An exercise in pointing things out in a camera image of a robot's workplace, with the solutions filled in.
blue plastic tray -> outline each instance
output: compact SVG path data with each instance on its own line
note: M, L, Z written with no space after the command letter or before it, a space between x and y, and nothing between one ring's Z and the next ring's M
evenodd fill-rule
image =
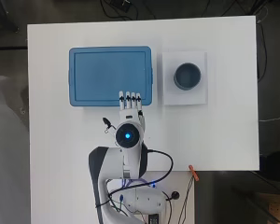
M119 105L119 92L140 92L152 101L149 47L74 48L69 51L69 98L73 106Z

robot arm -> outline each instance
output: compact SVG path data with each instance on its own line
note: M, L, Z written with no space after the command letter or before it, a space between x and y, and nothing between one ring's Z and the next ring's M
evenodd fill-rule
M119 93L120 124L115 129L115 138L120 147L98 147L89 156L89 166L94 197L100 224L142 224L136 217L126 217L116 212L109 204L107 179L138 179L147 170L147 147L143 143L145 120L140 94L132 97Z

robot finger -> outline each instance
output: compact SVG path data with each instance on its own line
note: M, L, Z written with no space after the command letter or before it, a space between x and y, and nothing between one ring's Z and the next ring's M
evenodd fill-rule
M123 96L123 91L119 92L119 105L120 105L120 110L124 109L124 96Z
M136 101L137 101L138 111L142 111L142 100L141 100L140 93L136 94Z
M127 109L130 109L131 108L131 95L130 95L129 91L126 92L125 100L126 100L126 104L127 104Z
M136 95L132 92L132 109L136 109Z

floor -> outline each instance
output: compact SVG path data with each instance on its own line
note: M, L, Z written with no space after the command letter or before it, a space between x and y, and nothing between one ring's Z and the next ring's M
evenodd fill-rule
M248 10L254 0L239 2ZM139 20L153 20L143 1L133 0L133 3L139 9ZM207 0L146 0L146 3L157 19L162 20L201 17ZM231 3L232 0L211 0L204 16L220 16ZM31 23L112 21L104 15L98 0L6 0L5 5L10 18L18 24L20 31L16 34L0 31L0 46L26 45L26 25ZM280 117L280 1L272 1L267 8L268 15L262 25L268 51L268 66L265 78L259 83L260 119ZM115 15L110 8L106 9L109 14ZM243 14L239 5L235 4L226 16ZM132 9L128 15L135 17ZM264 10L259 18L264 18L265 15ZM258 42L259 68L262 71L264 50L260 29ZM10 96L14 96L15 92L20 95L27 86L27 68L26 50L0 51L0 75L10 77ZM21 99L10 97L9 106L28 127L29 111L27 104ZM280 121L259 124L259 148L262 155L280 151ZM197 224L266 223L266 220L232 189L275 193L270 186L249 172L199 172L199 175L201 181L195 186Z

white table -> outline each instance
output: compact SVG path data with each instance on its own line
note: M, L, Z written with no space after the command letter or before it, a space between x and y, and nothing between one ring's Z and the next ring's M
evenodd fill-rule
M144 108L148 147L171 154L176 171L189 164L197 170L259 168L254 17L29 25L33 224L93 223L88 155L97 146L114 146L102 117L116 125L118 108L69 104L68 51L140 45L153 54L153 104ZM163 106L161 54L192 49L208 55L208 104ZM168 167L167 158L149 155L148 170Z

